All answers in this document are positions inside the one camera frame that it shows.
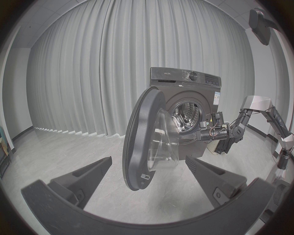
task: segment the front-loading washing machine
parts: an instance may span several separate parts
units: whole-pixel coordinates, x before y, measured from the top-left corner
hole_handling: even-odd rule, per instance
[[[207,143],[197,141],[196,131],[213,129],[211,114],[217,112],[220,90],[218,76],[150,69],[150,87],[133,109],[123,145],[123,177],[131,190],[145,189],[156,170],[203,155]]]
[[[207,143],[189,136],[200,129],[200,122],[211,126],[211,113],[218,110],[221,78],[186,69],[151,67],[150,86],[164,93],[166,111],[179,130],[179,160],[186,155],[201,157]]]

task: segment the robotic arm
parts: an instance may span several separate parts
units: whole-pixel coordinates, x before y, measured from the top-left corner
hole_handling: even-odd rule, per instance
[[[286,169],[292,148],[294,147],[294,138],[293,135],[289,133],[281,116],[268,97],[257,95],[247,96],[243,101],[241,112],[235,120],[236,122],[231,126],[229,126],[228,123],[224,123],[222,112],[213,113],[213,127],[209,130],[197,131],[197,140],[221,140],[215,152],[219,154],[222,152],[228,153],[233,143],[237,143],[243,139],[245,126],[248,124],[250,116],[254,114],[253,112],[262,113],[267,122],[271,124],[280,136],[282,151],[277,163],[277,168]]]

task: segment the open door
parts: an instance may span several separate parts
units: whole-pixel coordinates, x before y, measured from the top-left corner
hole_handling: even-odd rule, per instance
[[[129,120],[123,146],[123,177],[133,191],[145,189],[156,170],[178,165],[179,131],[156,87],[146,89]]]

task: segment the transparent door glass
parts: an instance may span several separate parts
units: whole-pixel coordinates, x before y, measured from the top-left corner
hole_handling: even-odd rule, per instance
[[[155,130],[151,137],[148,153],[148,169],[174,168],[179,162],[179,130],[171,115],[160,109],[155,120]]]

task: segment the floor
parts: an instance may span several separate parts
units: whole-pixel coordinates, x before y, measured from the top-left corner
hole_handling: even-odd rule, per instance
[[[3,177],[6,192],[28,224],[38,234],[48,234],[29,210],[20,189],[36,179],[49,183],[52,178],[112,156],[113,164],[85,211],[117,221],[156,224],[188,219],[213,209],[184,161],[173,170],[157,171],[145,190],[128,189],[122,176],[123,142],[119,136],[89,137],[32,129],[15,141],[17,151]],[[249,184],[256,177],[268,176],[275,163],[271,148],[271,140],[247,129],[244,139],[228,154],[213,155],[206,149],[201,160],[244,175]],[[290,161],[286,181],[293,178]],[[260,226],[259,221],[248,234],[254,234]]]

